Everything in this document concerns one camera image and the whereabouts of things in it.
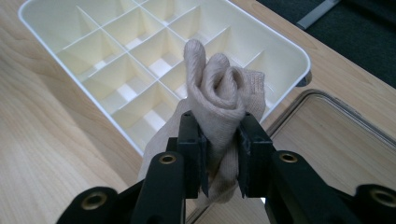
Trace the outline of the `grey floor strip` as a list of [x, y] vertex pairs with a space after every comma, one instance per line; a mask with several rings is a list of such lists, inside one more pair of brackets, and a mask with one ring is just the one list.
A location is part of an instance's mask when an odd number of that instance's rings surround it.
[[308, 29], [311, 25], [317, 22], [321, 17], [338, 5], [341, 0], [324, 0], [314, 9], [309, 11], [305, 16], [296, 22], [296, 26], [302, 30]]

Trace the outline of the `white divided storage box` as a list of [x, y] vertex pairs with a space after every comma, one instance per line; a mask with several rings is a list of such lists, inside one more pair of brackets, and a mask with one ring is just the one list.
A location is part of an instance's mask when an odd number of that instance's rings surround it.
[[311, 68], [302, 48], [228, 0], [27, 0], [19, 17], [138, 152], [187, 96], [192, 38], [263, 72], [267, 113]]

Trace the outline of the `beige sock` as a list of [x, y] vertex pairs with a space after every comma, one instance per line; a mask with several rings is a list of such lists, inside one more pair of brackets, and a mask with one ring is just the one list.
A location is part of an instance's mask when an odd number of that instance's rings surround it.
[[188, 96], [148, 142], [138, 178], [146, 177], [151, 159], [165, 151], [168, 139], [177, 136], [181, 115], [191, 111], [208, 140], [209, 190], [201, 193], [195, 203], [199, 207], [226, 203], [237, 187], [234, 134], [246, 113], [262, 118], [266, 107], [264, 73], [232, 66], [222, 53], [207, 58], [204, 46], [196, 39], [186, 43], [184, 62]]

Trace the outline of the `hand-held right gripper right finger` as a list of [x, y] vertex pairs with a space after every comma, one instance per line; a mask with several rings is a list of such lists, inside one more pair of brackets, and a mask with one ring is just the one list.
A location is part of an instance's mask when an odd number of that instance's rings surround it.
[[359, 224], [359, 219], [299, 154], [277, 150], [253, 115], [237, 128], [238, 184], [264, 198], [271, 224]]

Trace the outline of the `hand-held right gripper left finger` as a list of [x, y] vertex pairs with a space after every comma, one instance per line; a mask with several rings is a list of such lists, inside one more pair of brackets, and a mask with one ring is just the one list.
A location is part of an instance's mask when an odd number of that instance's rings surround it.
[[183, 113], [178, 136], [150, 161], [130, 224], [185, 224], [186, 201], [207, 191], [205, 148], [195, 116]]

